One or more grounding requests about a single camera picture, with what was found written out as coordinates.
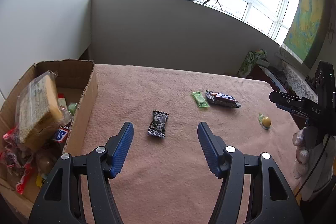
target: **painting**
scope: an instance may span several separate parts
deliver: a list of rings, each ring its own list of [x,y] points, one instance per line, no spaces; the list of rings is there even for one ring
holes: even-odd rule
[[[300,0],[292,26],[283,42],[294,53],[294,57],[307,67],[312,67],[324,42],[330,18],[328,6],[328,0]]]

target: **blue gripper pad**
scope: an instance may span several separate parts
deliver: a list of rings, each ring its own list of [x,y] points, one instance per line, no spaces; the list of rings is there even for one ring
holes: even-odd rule
[[[211,173],[214,173],[217,178],[222,178],[221,165],[224,161],[223,150],[226,147],[224,141],[219,136],[213,135],[206,122],[199,123],[197,136]]]
[[[112,153],[112,168],[110,170],[112,178],[121,172],[129,147],[134,136],[133,125],[126,122],[117,135],[117,145]]]

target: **pink tablecloth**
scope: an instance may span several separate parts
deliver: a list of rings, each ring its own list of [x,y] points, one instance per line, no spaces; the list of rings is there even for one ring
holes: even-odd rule
[[[125,224],[208,223],[222,181],[210,172],[197,139],[202,121],[243,153],[269,152],[290,186],[296,186],[291,140],[298,128],[289,113],[269,101],[272,89],[266,82],[117,65],[97,65],[97,78],[99,91],[82,153],[104,145],[124,122],[133,123],[134,138],[124,167],[110,180]],[[190,93],[204,94],[206,89],[234,96],[241,108],[197,107]],[[169,113],[165,139],[147,136],[154,109]],[[259,112],[271,118],[270,130],[261,128]],[[238,223],[245,221],[248,182],[247,178]],[[82,185],[86,221],[94,223],[86,178]]]

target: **white lace tablecloth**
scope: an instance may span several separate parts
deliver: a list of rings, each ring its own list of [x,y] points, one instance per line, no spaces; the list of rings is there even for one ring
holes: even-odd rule
[[[288,85],[291,86],[299,98],[305,97],[317,103],[317,95],[307,84],[302,73],[283,60],[281,60],[278,69],[285,73]]]

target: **white glove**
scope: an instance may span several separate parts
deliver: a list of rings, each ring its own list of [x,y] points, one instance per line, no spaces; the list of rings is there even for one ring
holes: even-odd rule
[[[323,143],[315,146],[317,134],[317,128],[309,126],[293,135],[293,144],[297,146],[294,177],[300,179],[300,187],[315,166],[328,137],[328,134],[326,134]],[[301,190],[302,200],[311,201],[330,182],[334,173],[335,154],[336,141],[333,136],[330,136],[320,162]]]

